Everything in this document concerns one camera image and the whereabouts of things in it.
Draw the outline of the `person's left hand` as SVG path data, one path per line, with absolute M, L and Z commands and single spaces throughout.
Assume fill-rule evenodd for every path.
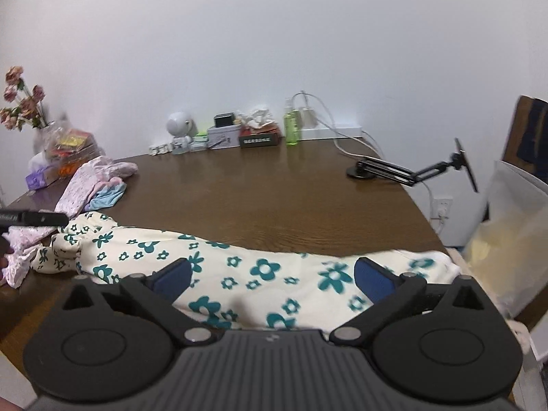
M 8 255 L 11 255 L 14 250 L 2 234 L 0 235 L 0 269 L 5 269 L 8 266 Z

